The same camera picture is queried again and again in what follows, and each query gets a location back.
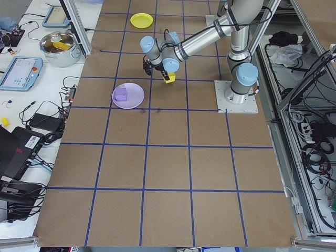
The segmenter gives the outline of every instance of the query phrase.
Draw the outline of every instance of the yellow block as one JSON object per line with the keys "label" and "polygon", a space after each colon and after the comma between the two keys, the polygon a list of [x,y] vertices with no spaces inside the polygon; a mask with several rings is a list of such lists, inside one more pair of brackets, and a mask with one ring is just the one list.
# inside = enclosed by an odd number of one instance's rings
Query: yellow block
{"label": "yellow block", "polygon": [[10,125],[8,119],[5,118],[5,117],[2,117],[2,118],[1,118],[1,121],[2,121],[2,124],[3,124],[5,127],[7,127],[8,125]]}
{"label": "yellow block", "polygon": [[168,76],[169,76],[169,80],[165,80],[165,79],[164,79],[164,82],[166,82],[166,83],[172,83],[172,82],[175,81],[175,79],[176,79],[176,74],[175,74],[174,72],[169,72],[169,73],[168,73]]}
{"label": "yellow block", "polygon": [[64,44],[62,42],[53,42],[54,47],[58,48],[58,49],[62,49],[63,51],[66,51],[70,48],[69,45]]}

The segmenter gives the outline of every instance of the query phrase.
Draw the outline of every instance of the white cloth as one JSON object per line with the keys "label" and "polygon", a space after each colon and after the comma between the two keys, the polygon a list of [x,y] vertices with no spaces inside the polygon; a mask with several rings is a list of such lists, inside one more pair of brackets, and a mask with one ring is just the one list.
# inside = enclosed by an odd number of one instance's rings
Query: white cloth
{"label": "white cloth", "polygon": [[285,67],[297,65],[297,59],[302,55],[302,45],[289,45],[280,47],[271,57],[273,64],[281,64]]}

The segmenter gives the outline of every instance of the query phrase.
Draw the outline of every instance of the purple cube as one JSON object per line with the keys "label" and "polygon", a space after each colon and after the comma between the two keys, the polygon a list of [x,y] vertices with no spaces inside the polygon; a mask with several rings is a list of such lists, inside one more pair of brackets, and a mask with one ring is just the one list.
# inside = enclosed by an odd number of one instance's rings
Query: purple cube
{"label": "purple cube", "polygon": [[127,90],[126,90],[126,88],[117,88],[115,90],[115,100],[116,101],[127,101]]}

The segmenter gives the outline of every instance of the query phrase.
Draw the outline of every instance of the cooking pot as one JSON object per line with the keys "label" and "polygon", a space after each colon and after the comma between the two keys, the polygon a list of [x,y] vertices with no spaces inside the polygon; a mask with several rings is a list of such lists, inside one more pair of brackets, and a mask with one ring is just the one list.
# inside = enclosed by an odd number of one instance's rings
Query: cooking pot
{"label": "cooking pot", "polygon": [[81,56],[75,37],[66,31],[56,31],[46,35],[39,45],[48,61],[57,67],[71,66]]}

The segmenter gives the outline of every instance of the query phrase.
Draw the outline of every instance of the tablet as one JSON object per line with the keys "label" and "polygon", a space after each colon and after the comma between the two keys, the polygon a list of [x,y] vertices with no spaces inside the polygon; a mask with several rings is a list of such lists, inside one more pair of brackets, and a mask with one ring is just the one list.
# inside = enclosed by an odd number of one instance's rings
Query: tablet
{"label": "tablet", "polygon": [[0,90],[28,91],[41,71],[43,60],[33,57],[14,57],[0,80]]}
{"label": "tablet", "polygon": [[46,17],[42,22],[46,28],[66,28],[69,26],[69,20],[62,6],[51,6]]}

